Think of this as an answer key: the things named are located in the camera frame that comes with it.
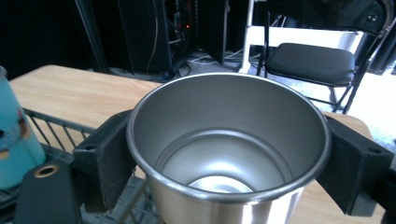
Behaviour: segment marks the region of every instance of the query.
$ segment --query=computer tower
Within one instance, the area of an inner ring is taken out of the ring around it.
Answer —
[[[131,72],[176,72],[195,46],[194,0],[119,0]]]

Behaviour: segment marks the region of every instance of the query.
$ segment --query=metal wire basket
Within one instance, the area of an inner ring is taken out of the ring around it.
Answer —
[[[61,160],[70,164],[73,149],[82,143],[94,129],[63,119],[58,119],[29,109],[24,112],[42,144],[47,161]],[[0,223],[11,223],[20,187],[0,190]],[[80,207],[83,223],[160,223],[149,188],[144,179],[134,175],[129,179],[118,203],[112,211],[94,214]]]

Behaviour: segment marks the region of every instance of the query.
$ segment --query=floor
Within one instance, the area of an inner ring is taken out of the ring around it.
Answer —
[[[227,59],[234,62],[235,68],[238,65],[238,55],[231,53]],[[180,75],[193,75],[208,72],[236,72],[235,68],[226,68],[214,62],[209,56],[202,52],[197,52],[188,59],[188,66],[181,67]],[[254,75],[256,68],[251,66],[249,74]],[[314,92],[315,95],[320,94],[321,97],[330,97],[329,89],[312,84],[303,84],[298,81],[292,81],[286,78],[273,77],[278,82],[284,83],[291,88],[301,91],[304,94]],[[396,76],[385,73],[383,76],[366,74],[354,103],[349,109],[348,115],[354,116],[364,121],[369,127],[373,139],[380,146],[396,153],[396,106],[394,97],[396,96]],[[320,110],[331,111],[328,105],[314,102]],[[396,167],[396,159],[394,159],[392,167]]]

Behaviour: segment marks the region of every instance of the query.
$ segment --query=metal container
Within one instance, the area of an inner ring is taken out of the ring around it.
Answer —
[[[145,96],[127,140],[165,223],[286,223],[330,156],[322,114],[273,81],[202,74]]]

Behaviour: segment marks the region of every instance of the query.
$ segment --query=pot rim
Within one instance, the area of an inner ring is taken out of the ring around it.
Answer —
[[[275,84],[281,88],[283,88],[286,91],[291,91],[300,98],[307,102],[312,110],[314,111],[315,114],[318,115],[318,119],[323,127],[323,132],[324,132],[324,145],[323,145],[323,150],[319,158],[316,160],[315,164],[312,165],[309,170],[305,173],[303,173],[300,176],[295,177],[293,180],[290,182],[287,182],[283,184],[282,186],[272,188],[272,189],[266,189],[266,190],[259,190],[259,191],[254,191],[254,192],[249,192],[249,193],[217,193],[217,192],[212,192],[212,191],[207,191],[203,189],[196,189],[184,184],[180,184],[177,181],[166,177],[165,175],[162,175],[160,172],[158,172],[154,167],[149,165],[146,160],[140,155],[138,152],[137,145],[134,143],[134,135],[133,135],[133,127],[134,127],[134,122],[135,119],[140,111],[140,108],[144,105],[144,103],[147,101],[147,99],[155,94],[157,91],[160,91],[162,88],[166,88],[167,86],[174,85],[175,83],[180,82],[181,80],[184,79],[190,79],[190,78],[197,78],[197,77],[206,77],[206,76],[237,76],[237,77],[247,77],[247,78],[256,78],[259,81],[266,81],[270,82],[272,84]],[[307,185],[309,182],[314,180],[324,169],[326,166],[326,163],[328,159],[330,158],[331,154],[331,141],[332,141],[332,136],[330,129],[327,125],[327,120],[324,117],[324,115],[312,104],[312,102],[301,95],[299,92],[293,90],[290,87],[287,87],[283,84],[277,83],[273,80],[264,78],[264,77],[254,77],[251,75],[244,75],[244,74],[237,74],[237,73],[203,73],[203,74],[198,74],[198,75],[192,75],[188,77],[182,77],[176,80],[172,80],[170,82],[167,82],[160,87],[157,87],[156,89],[152,90],[149,92],[147,95],[145,95],[139,103],[136,105],[134,110],[131,113],[131,116],[129,117],[128,124],[127,124],[127,130],[126,130],[126,138],[127,138],[127,143],[129,146],[129,150],[134,157],[137,165],[142,169],[142,171],[146,174],[147,177],[152,178],[156,181],[158,181],[161,185],[176,191],[182,195],[194,198],[196,200],[206,200],[210,202],[215,202],[215,203],[260,203],[260,202],[265,202],[265,201],[272,201],[274,199],[280,198],[283,195],[286,195],[290,192],[293,192],[301,187],[304,187]]]

